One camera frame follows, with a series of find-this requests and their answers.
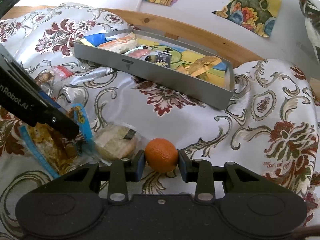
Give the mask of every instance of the gold wrapper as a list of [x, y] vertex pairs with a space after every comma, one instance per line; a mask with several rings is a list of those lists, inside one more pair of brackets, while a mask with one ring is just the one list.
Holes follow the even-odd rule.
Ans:
[[176, 71], [196, 77], [222, 62], [216, 56], [204, 56], [189, 66], [179, 66]]

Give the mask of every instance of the silver bolt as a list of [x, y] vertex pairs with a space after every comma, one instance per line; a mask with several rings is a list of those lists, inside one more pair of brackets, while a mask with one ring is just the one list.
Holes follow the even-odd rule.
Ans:
[[109, 198], [113, 201], [123, 201], [125, 199], [125, 195], [122, 193], [113, 193]]
[[213, 195], [210, 193], [200, 193], [198, 199], [201, 201], [210, 201], [213, 199]]
[[158, 200], [158, 204], [165, 204], [165, 200], [164, 199], [159, 199]]

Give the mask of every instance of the white floral fabric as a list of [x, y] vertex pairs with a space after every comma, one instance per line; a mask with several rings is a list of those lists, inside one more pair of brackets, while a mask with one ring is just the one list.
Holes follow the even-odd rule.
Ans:
[[[190, 158], [215, 166], [233, 161], [303, 197], [305, 225], [320, 221], [320, 167], [316, 166], [318, 121], [315, 98], [304, 74], [281, 60], [248, 62], [235, 69], [235, 93], [224, 111], [161, 85], [73, 56], [76, 38], [126, 29], [107, 11], [66, 3], [0, 24], [0, 41], [50, 97], [63, 107], [81, 103], [96, 133], [107, 122], [127, 123], [144, 140], [166, 138]], [[40, 78], [63, 70], [65, 79]], [[52, 178], [20, 138], [22, 121], [0, 107], [0, 239], [16, 239], [18, 199]], [[217, 183], [216, 195], [223, 196]], [[146, 167], [130, 194], [194, 193], [175, 171], [159, 174]], [[106, 197], [108, 183], [101, 186]]]

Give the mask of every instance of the black robotic gripper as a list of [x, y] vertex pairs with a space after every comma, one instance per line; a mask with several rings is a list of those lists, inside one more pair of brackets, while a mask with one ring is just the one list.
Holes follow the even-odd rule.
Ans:
[[[242, 240], [293, 239], [292, 231], [307, 216], [296, 194], [252, 171], [227, 162], [212, 166], [190, 160], [179, 151], [184, 182], [196, 182], [193, 198], [180, 195], [133, 195], [126, 182], [138, 182], [144, 152], [134, 160], [111, 166], [87, 163], [24, 195], [16, 218], [24, 240]], [[108, 198], [98, 196], [101, 181], [109, 181]], [[222, 181], [225, 196], [215, 198], [214, 181]]]

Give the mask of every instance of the white wall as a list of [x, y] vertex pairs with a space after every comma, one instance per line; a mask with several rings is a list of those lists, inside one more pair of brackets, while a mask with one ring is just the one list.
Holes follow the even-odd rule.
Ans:
[[264, 38], [212, 14], [228, 0], [178, 0], [173, 6], [143, 1], [140, 11], [197, 26], [231, 40], [263, 58], [278, 58], [295, 63], [308, 79], [320, 79], [320, 66], [304, 25], [298, 0], [282, 0], [271, 37]]

